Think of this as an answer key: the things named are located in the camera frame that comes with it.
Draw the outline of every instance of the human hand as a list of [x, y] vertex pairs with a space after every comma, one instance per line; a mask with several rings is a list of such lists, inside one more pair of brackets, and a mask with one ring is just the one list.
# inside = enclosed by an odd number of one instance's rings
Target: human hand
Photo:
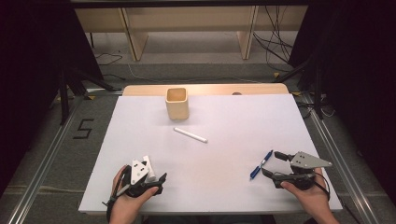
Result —
[[[315, 172], [322, 175], [321, 168], [315, 168]], [[326, 189], [324, 179], [320, 175], [316, 175], [315, 181]], [[330, 210], [327, 194], [318, 186], [314, 185], [311, 189], [300, 190], [287, 181], [283, 181], [280, 185], [296, 196], [305, 212], [311, 215], [317, 223], [338, 223]]]
[[[122, 171], [126, 166], [123, 166], [117, 175], [113, 179], [113, 188], [117, 185], [117, 181], [120, 178]], [[126, 194], [122, 194], [114, 203], [113, 209], [111, 211], [110, 223], [111, 224], [131, 224], [137, 217], [139, 213], [140, 207], [145, 203], [151, 196], [157, 192], [159, 188], [154, 187], [146, 190], [142, 195], [137, 198], [129, 197]]]

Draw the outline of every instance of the blue pen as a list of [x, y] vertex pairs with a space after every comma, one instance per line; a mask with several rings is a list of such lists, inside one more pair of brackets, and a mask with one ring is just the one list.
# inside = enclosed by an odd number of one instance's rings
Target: blue pen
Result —
[[254, 171], [250, 174], [250, 180], [252, 180], [254, 177], [256, 177], [256, 175], [259, 173], [260, 169], [264, 166], [265, 162], [268, 161], [268, 159], [270, 159], [272, 152], [273, 152], [273, 150], [268, 152], [268, 154], [265, 156], [264, 160], [262, 160], [262, 162], [260, 162], [260, 165], [258, 165], [256, 167], [256, 169], [254, 169]]

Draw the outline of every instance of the gray floor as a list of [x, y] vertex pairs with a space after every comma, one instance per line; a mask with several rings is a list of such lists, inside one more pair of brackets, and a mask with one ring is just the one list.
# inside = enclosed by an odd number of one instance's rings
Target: gray floor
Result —
[[[265, 32], [259, 35], [270, 36]], [[286, 42], [292, 44], [296, 33], [285, 32], [282, 35]], [[270, 68], [267, 63], [273, 63], [281, 69], [290, 69], [274, 56], [267, 60], [265, 50], [255, 41], [249, 59], [242, 60], [235, 33], [153, 33], [149, 35], [140, 62], [132, 62], [124, 35], [94, 34], [93, 37], [95, 45], [93, 52], [97, 56], [101, 53], [122, 56], [111, 65], [101, 65], [103, 74], [126, 78], [121, 80], [117, 77], [105, 76], [106, 82], [116, 87], [131, 84], [269, 82], [273, 79], [276, 70]], [[97, 61], [99, 64], [106, 64], [118, 58], [119, 56], [103, 55], [97, 58]], [[285, 83], [290, 91], [297, 91], [297, 80], [298, 77]], [[91, 83], [86, 83], [86, 86], [96, 88]], [[80, 99], [70, 100], [70, 104], [78, 105], [78, 108], [33, 203], [27, 209], [28, 213], [23, 218], [23, 223], [106, 223], [104, 217], [79, 213], [78, 205], [100, 150], [117, 97], [117, 95], [98, 94], [93, 100], [85, 99], [82, 102], [78, 101]], [[304, 101], [304, 97], [296, 97], [296, 101]], [[301, 108], [302, 116], [307, 112], [305, 108]], [[55, 99], [32, 144], [32, 149], [26, 153], [0, 200], [0, 223], [7, 223], [21, 196], [28, 189], [60, 129], [60, 118], [60, 102]], [[92, 128], [92, 132], [88, 139], [75, 139], [76, 136], [84, 134], [78, 131], [82, 119], [93, 119], [84, 124], [87, 125], [86, 128]], [[319, 134], [314, 116], [304, 121], [320, 157], [331, 161], [332, 155]], [[378, 223], [395, 223], [395, 206], [376, 181], [364, 158], [356, 153], [358, 149], [351, 141], [343, 123], [337, 118], [337, 114], [325, 117], [323, 123], [347, 161], [347, 167], [356, 179], [363, 196], [372, 206]], [[327, 171], [336, 191], [332, 196], [336, 197], [336, 193], [363, 223], [365, 219], [362, 218], [355, 204], [356, 200], [340, 176], [343, 171], [337, 170], [336, 167]], [[342, 223], [356, 223], [346, 209], [336, 213], [335, 216]], [[309, 216], [276, 214], [275, 219], [276, 223], [304, 223]]]

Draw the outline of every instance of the white tabletop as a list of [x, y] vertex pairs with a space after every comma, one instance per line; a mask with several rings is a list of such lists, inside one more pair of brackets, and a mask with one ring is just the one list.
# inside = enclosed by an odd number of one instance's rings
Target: white tabletop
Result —
[[[290, 94], [190, 96], [189, 104], [190, 117], [173, 121], [163, 96], [120, 97], [78, 210], [103, 214], [102, 202], [109, 198], [117, 171], [149, 155], [156, 176], [168, 176], [163, 193], [146, 202], [142, 214], [303, 211], [293, 195], [276, 189], [261, 173], [249, 181], [249, 174], [271, 149], [318, 155]], [[207, 138], [208, 143], [177, 133], [174, 127]], [[290, 164], [275, 157], [265, 168], [291, 173]], [[335, 194], [330, 207], [342, 209]]]

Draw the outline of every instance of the person's left hand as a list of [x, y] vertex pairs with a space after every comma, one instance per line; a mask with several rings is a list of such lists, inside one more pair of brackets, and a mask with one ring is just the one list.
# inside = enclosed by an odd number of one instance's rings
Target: person's left hand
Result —
[[[113, 188], [112, 192], [114, 191], [114, 188], [117, 185], [117, 181], [119, 180], [119, 177], [122, 173], [122, 171], [125, 169], [126, 166], [123, 166], [117, 175], [113, 179]], [[131, 224], [137, 217], [139, 213], [140, 207], [145, 203], [151, 196], [157, 192], [159, 188], [158, 187], [153, 187], [151, 189], [146, 190], [142, 195], [140, 195], [137, 198], [132, 198], [129, 197], [126, 194], [122, 194], [114, 203], [113, 205], [113, 210], [111, 211], [111, 217], [110, 217], [110, 223], [111, 224]]]

